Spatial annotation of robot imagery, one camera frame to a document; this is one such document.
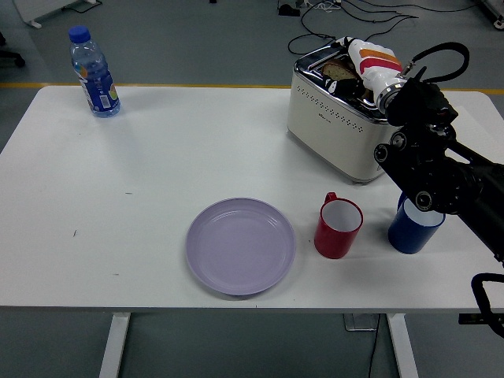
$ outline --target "purple plate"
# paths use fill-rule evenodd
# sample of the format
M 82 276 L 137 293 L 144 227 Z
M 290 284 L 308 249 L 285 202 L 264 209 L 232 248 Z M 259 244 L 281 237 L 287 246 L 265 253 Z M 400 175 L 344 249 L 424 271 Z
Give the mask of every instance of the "purple plate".
M 187 233 L 187 262 L 208 287 L 229 295 L 266 290 L 289 271 L 296 251 L 287 218 L 265 202 L 230 198 L 203 210 Z

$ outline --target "floor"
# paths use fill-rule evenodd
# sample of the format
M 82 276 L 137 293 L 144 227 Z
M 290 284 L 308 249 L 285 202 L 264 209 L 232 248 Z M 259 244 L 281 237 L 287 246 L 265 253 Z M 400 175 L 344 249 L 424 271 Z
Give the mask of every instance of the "floor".
M 368 11 L 391 10 L 352 3 Z M 430 9 L 473 7 L 449 13 L 414 6 L 396 9 L 418 18 L 400 22 L 371 42 L 390 47 L 403 63 L 438 43 L 464 43 L 471 51 L 468 70 L 441 88 L 482 91 L 504 116 L 504 31 L 495 29 L 472 0 L 416 3 Z M 273 0 L 103 0 L 85 13 L 50 13 L 37 20 L 43 27 L 34 29 L 21 21 L 10 0 L 3 0 L 4 48 L 21 53 L 26 66 L 19 69 L 11 61 L 0 61 L 0 150 L 39 88 L 46 83 L 76 84 L 68 52 L 71 26 L 90 28 L 118 84 L 284 87 L 291 83 L 298 58 L 287 44 L 307 31 L 300 17 L 278 15 L 277 6 L 283 4 L 295 6 L 294 1 Z M 70 7 L 83 12 L 89 5 L 77 2 Z M 343 8 L 367 20 L 398 16 L 367 13 L 346 1 Z M 401 18 L 366 23 L 345 10 L 312 9 L 303 21 L 312 32 L 365 39 Z M 309 52 L 326 42 L 310 36 L 294 41 L 291 49 Z M 461 59 L 439 53 L 420 63 L 428 66 L 425 77 L 438 76 L 454 71 Z M 0 310 L 0 377 L 98 376 L 110 319 L 107 313 L 67 309 Z M 420 378 L 502 376 L 504 340 L 488 327 L 458 325 L 457 314 L 410 314 L 406 322 Z M 365 377 L 374 341 L 374 332 L 347 332 L 343 316 L 335 313 L 141 313 L 131 320 L 120 376 Z M 371 376 L 398 376 L 384 318 Z

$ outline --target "white toaster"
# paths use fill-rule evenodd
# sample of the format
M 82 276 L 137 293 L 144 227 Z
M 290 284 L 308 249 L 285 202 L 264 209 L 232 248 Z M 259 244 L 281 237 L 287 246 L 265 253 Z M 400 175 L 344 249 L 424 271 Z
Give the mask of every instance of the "white toaster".
M 369 182 L 384 173 L 375 162 L 375 147 L 389 143 L 397 128 L 372 101 L 329 94 L 321 70 L 333 58 L 350 61 L 345 49 L 333 44 L 295 62 L 287 128 L 352 181 Z

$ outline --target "cup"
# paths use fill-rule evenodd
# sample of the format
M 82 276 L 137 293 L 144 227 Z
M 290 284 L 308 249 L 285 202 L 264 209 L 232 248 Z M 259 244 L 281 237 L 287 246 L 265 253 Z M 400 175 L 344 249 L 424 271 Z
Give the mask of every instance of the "cup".
M 313 239 L 318 252 L 327 258 L 345 256 L 363 220 L 362 211 L 352 201 L 327 193 Z
M 388 241 L 399 252 L 415 254 L 424 247 L 446 217 L 437 211 L 420 211 L 402 194 L 398 211 L 388 229 Z

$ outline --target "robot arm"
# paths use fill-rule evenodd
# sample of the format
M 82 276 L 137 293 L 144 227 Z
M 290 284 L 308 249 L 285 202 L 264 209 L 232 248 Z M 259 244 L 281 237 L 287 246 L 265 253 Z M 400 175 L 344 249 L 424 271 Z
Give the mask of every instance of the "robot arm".
M 389 124 L 398 126 L 390 143 L 374 151 L 375 160 L 421 211 L 458 215 L 504 265 L 504 165 L 494 163 L 457 141 L 451 122 L 458 116 L 437 83 L 462 74 L 469 51 L 460 43 L 443 43 L 426 50 L 401 71 L 389 49 L 357 39 L 341 39 L 376 107 Z M 455 50 L 462 66 L 449 75 L 421 80 L 425 67 L 405 78 L 415 61 L 441 50 Z M 451 150 L 467 162 L 446 156 Z M 504 276 L 481 273 L 472 290 L 481 314 L 504 338 L 504 327 L 491 312 L 483 282 L 504 283 Z

